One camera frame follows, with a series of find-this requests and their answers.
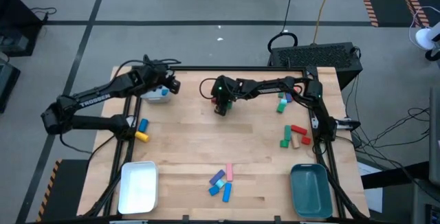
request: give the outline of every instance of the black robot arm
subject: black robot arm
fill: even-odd
[[[113,117],[89,117],[74,115],[80,109],[110,98],[126,98],[128,96],[140,96],[147,91],[160,85],[170,89],[171,93],[177,94],[180,82],[170,73],[169,64],[165,60],[149,60],[144,56],[141,67],[114,77],[109,83],[94,87],[93,89],[76,93],[72,96],[61,95],[49,105],[41,114],[47,133],[58,135],[71,129],[97,129],[110,130],[120,135],[130,128],[130,124],[123,115]]]
[[[297,84],[303,83],[305,90],[303,95],[295,91]],[[329,141],[336,138],[336,120],[329,116],[329,112],[322,100],[322,84],[309,78],[293,78],[287,76],[282,79],[255,80],[236,79],[219,76],[211,90],[211,95],[216,98],[215,113],[225,115],[228,103],[239,99],[249,100],[267,93],[290,93],[292,98],[311,109],[319,123],[318,136]]]

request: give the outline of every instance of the pink block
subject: pink block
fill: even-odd
[[[232,181],[232,164],[226,164],[226,180]]]

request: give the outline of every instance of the gray floor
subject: gray floor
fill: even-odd
[[[95,0],[22,0],[30,8],[57,7],[51,20],[86,21]],[[315,21],[322,0],[292,0],[290,21]],[[287,0],[102,0],[99,21],[203,21],[277,20],[285,15]],[[368,21],[362,0],[328,0],[323,21]],[[94,26],[82,58],[72,92],[108,81],[111,68],[128,59],[177,58],[185,65],[265,65],[268,40],[280,31],[270,25],[185,25],[185,26]],[[300,45],[312,42],[314,27],[290,26]],[[12,58],[21,77],[4,115],[0,116],[0,222],[15,222],[46,134],[40,113],[55,100],[65,86],[81,41],[84,26],[45,26],[31,57]],[[440,81],[439,67],[424,60],[424,53],[408,41],[405,28],[322,26],[317,43],[351,41],[362,49],[362,65],[357,105],[362,127],[372,138],[410,107],[428,106],[429,87]],[[274,46],[287,46],[281,39]],[[346,97],[350,87],[343,95]],[[100,115],[102,105],[87,109]],[[349,114],[355,117],[353,95]],[[378,144],[408,142],[427,129],[426,123],[409,121]],[[91,150],[95,132],[72,131],[69,143]],[[427,140],[407,146],[384,148],[390,159],[403,164],[426,160]],[[36,218],[54,162],[59,158],[82,158],[61,146],[58,139],[50,153],[27,220]]]

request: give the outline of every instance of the white tray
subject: white tray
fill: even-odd
[[[152,161],[122,166],[118,210],[121,214],[147,213],[157,205],[159,170]]]

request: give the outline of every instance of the wooden table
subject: wooden table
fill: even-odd
[[[285,76],[301,77],[292,71],[176,71],[181,82],[178,95],[168,104],[142,103],[140,118],[149,120],[150,142],[135,142],[133,161],[154,161],[159,168],[159,199],[148,214],[132,214],[126,219],[249,220],[273,221],[279,215],[283,221],[302,220],[294,211],[289,187],[293,165],[315,163],[311,146],[294,150],[280,148],[284,126],[296,124],[311,128],[304,107],[292,102],[283,114],[276,112],[276,94],[256,99],[239,100],[225,117],[214,113],[214,106],[199,94],[204,78],[221,74],[231,78],[269,80]],[[345,116],[345,107],[334,68],[318,68],[324,87],[323,98],[334,118]],[[203,86],[210,93],[213,81]],[[120,114],[124,99],[105,102],[102,116]],[[348,131],[338,136],[350,139]],[[108,137],[109,131],[98,131],[94,147]],[[99,198],[109,182],[116,143],[107,144],[93,158],[85,179],[78,214],[84,214]],[[362,213],[369,216],[364,189],[353,145],[346,140],[333,142],[340,185]],[[229,203],[223,194],[210,196],[209,179],[226,163],[234,164],[234,181]],[[119,186],[115,191],[111,213],[116,213]],[[333,215],[337,216],[333,197]]]

